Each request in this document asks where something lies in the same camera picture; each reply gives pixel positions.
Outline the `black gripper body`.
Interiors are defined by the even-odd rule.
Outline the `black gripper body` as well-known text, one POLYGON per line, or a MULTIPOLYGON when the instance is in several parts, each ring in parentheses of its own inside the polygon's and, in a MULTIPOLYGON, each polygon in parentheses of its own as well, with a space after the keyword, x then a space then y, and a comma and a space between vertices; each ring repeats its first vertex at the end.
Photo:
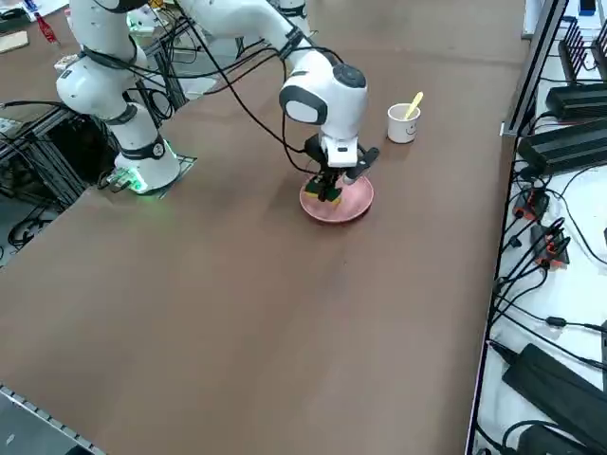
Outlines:
POLYGON ((319 135, 311 136, 305 141, 305 153, 320 166, 327 165, 326 154, 322 148, 319 135))

